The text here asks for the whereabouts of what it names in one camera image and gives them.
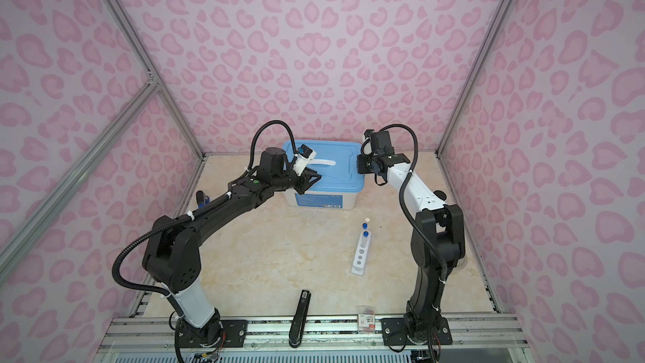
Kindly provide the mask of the white plastic storage bin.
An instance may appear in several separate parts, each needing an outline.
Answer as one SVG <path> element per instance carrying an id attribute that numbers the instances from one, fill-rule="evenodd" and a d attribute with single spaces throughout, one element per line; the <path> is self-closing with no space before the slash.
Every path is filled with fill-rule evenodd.
<path id="1" fill-rule="evenodd" d="M 292 207 L 349 210 L 354 208 L 358 193 L 308 192 L 301 195 L 289 189 L 284 196 Z"/>

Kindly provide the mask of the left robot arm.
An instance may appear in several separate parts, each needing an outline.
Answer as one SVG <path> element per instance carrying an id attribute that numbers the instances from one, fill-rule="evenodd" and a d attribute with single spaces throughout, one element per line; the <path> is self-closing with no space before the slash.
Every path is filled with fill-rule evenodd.
<path id="1" fill-rule="evenodd" d="M 314 149 L 306 145 L 292 154 L 270 147 L 261 153 L 258 166 L 232 181 L 225 194 L 179 217 L 158 218 L 149 232 L 118 254 L 112 267 L 114 282 L 127 289 L 158 293 L 171 304 L 176 313 L 176 349 L 225 344 L 220 313 L 202 285 L 203 247 L 213 244 L 219 231 L 277 193 L 293 190 L 304 194 L 322 178 L 311 167 L 315 157 Z M 122 274 L 122 265 L 140 246 L 145 248 L 142 267 L 154 279 L 152 285 L 133 282 Z"/>

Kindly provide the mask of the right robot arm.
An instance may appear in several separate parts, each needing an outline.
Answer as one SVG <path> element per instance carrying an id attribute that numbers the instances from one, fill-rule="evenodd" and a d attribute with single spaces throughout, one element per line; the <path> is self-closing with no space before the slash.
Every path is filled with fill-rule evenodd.
<path id="1" fill-rule="evenodd" d="M 407 131 L 413 139 L 413 157 L 396 152 L 390 129 Z M 441 302 L 449 275 L 465 258 L 465 224 L 462 209 L 448 204 L 441 191 L 432 191 L 416 173 L 418 138 L 403 124 L 368 129 L 357 157 L 358 173 L 373 176 L 377 186 L 390 185 L 404 217 L 411 225 L 411 252 L 418 267 L 415 288 L 406 303 L 402 321 L 406 343 L 428 346 L 438 354 Z"/>

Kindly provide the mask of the blue plastic bin lid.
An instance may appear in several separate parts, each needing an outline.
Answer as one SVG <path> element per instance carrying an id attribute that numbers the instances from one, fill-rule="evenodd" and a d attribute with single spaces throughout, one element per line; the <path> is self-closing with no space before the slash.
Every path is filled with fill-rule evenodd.
<path id="1" fill-rule="evenodd" d="M 308 146 L 316 152 L 308 168 L 322 178 L 310 190 L 323 193 L 359 193 L 364 176 L 358 173 L 357 158 L 361 144 L 344 141 L 296 140 L 296 148 Z"/>

